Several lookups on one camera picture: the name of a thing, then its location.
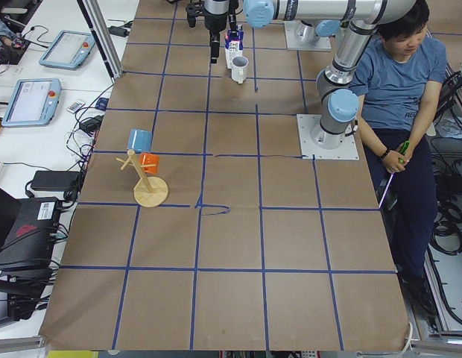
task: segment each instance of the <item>round wooden base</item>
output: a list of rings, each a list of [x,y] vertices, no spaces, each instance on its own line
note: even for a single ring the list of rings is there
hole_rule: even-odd
[[[136,202],[143,207],[157,207],[168,196],[168,185],[158,177],[148,177],[148,181],[153,187],[153,191],[149,192],[146,185],[140,180],[133,188],[133,196],[135,196]]]

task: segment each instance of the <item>white mounting plate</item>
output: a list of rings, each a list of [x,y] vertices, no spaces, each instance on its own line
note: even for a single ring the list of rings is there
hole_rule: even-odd
[[[303,42],[297,38],[296,30],[300,26],[300,21],[285,21],[285,41],[288,44],[289,50],[303,50],[303,51],[326,51],[332,50],[332,45],[328,37],[319,37],[315,42]],[[310,34],[313,34],[314,28],[310,28]]]
[[[316,145],[311,139],[311,129],[320,121],[321,115],[298,114],[297,125],[299,129],[300,152],[304,159],[336,159],[358,160],[357,146],[352,136],[346,136],[342,144],[336,149],[324,149]]]

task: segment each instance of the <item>black laptop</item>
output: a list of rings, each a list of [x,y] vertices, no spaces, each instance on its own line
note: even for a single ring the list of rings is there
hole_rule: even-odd
[[[49,266],[57,232],[59,199],[15,199],[0,188],[0,270],[21,271]]]

